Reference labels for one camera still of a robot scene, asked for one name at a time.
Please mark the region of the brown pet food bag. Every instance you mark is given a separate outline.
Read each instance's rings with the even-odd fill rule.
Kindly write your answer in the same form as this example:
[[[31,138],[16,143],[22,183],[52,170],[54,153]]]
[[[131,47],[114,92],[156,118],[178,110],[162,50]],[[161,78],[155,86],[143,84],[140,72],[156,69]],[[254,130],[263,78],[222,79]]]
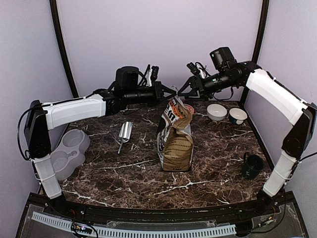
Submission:
[[[157,151],[163,171],[187,172],[191,169],[194,150],[192,117],[178,95],[168,101],[157,129]]]

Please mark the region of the silver metal scoop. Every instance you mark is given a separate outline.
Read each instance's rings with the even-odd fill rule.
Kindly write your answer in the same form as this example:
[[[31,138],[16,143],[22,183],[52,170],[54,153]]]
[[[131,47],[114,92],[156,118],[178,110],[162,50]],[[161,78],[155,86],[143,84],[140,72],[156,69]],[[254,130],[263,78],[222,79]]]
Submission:
[[[120,147],[119,147],[118,152],[117,152],[118,154],[120,154],[122,145],[129,141],[131,134],[132,134],[132,129],[133,129],[133,123],[130,121],[126,121],[122,125],[120,133],[119,133]]]

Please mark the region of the translucent double pet bowl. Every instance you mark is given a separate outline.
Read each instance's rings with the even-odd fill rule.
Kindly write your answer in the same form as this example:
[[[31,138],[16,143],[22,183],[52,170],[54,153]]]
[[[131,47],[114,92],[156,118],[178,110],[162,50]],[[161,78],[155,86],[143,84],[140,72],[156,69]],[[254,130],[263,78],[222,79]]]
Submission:
[[[78,129],[68,131],[51,153],[51,162],[58,181],[65,180],[85,162],[85,152],[90,146],[88,135]]]

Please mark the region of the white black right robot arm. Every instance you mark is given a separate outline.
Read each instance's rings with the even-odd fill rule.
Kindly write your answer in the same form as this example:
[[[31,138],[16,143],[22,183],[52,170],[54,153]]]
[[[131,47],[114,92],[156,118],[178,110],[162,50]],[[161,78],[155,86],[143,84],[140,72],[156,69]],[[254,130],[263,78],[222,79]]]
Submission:
[[[272,110],[265,119],[272,119],[273,113],[277,113],[279,118],[283,117],[289,124],[280,156],[258,193],[261,198],[253,203],[253,211],[263,215],[272,207],[270,198],[277,195],[292,178],[297,166],[308,158],[303,156],[303,152],[313,137],[317,107],[290,91],[257,63],[238,62],[229,47],[212,51],[210,58],[217,73],[209,74],[199,62],[188,63],[192,76],[179,89],[179,96],[192,100],[209,100],[223,89],[244,87],[271,105]]]

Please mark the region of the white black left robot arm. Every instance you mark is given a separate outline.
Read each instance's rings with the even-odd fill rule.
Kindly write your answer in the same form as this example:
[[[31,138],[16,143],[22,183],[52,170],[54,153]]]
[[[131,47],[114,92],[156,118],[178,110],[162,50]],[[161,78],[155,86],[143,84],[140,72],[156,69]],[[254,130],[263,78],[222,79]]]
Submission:
[[[176,91],[157,80],[158,71],[157,66],[148,66],[145,73],[137,67],[124,66],[116,71],[115,81],[107,89],[97,89],[88,96],[59,102],[34,100],[23,113],[27,149],[20,153],[24,160],[32,161],[47,197],[52,199],[50,207],[59,216],[66,216],[70,206],[60,198],[63,193],[51,161],[49,131],[83,119],[112,116],[128,105],[156,106],[172,98]]]

